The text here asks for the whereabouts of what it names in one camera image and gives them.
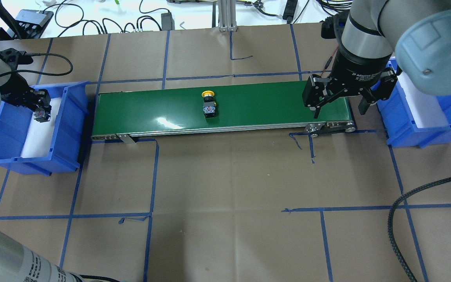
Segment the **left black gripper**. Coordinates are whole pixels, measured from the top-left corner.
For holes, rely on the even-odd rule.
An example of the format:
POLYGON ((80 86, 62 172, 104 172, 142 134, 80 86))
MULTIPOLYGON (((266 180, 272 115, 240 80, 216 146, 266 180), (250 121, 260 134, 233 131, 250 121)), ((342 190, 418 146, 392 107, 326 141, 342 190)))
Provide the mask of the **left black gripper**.
POLYGON ((2 101, 15 107, 45 112, 51 112, 52 109, 47 89, 33 89, 18 73, 9 75, 9 80, 0 86, 0 94, 2 101))

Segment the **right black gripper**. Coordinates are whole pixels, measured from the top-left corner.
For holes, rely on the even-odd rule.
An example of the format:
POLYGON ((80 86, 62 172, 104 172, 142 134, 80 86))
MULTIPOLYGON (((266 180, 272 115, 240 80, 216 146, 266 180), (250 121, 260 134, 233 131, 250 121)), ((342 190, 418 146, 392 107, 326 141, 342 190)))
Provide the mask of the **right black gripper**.
POLYGON ((381 58, 364 58, 339 46, 329 78, 317 74, 308 76, 302 91, 304 106, 317 119, 322 107, 337 98, 362 95, 359 113, 365 115, 371 105, 388 100, 396 86, 398 78, 394 68, 386 68, 390 57, 388 54, 381 58))

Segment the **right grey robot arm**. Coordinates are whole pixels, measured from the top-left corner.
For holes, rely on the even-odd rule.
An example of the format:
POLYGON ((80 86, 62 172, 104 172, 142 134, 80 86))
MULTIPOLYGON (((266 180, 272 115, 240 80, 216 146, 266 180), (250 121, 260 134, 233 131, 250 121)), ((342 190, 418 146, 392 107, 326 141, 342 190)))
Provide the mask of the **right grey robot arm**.
POLYGON ((351 96, 365 114, 402 72, 425 94, 451 95, 451 0, 355 0, 322 22, 321 37, 338 46, 328 77, 310 75, 302 93, 315 118, 351 96))

